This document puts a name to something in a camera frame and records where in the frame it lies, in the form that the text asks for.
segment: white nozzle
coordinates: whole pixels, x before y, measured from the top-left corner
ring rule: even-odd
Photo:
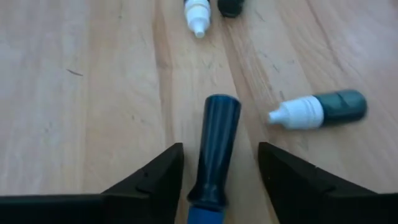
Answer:
[[[210,26],[210,4],[207,0],[187,0],[185,2],[185,17],[189,29],[197,38],[203,38]]]
[[[283,124],[289,120],[289,114],[283,108],[272,111],[268,114],[268,123]]]
[[[288,129],[319,128],[323,123],[323,108],[314,96],[286,101],[268,114],[268,123],[282,124]]]
[[[203,38],[205,36],[206,24],[202,20],[197,19],[192,22],[192,29],[195,37]]]

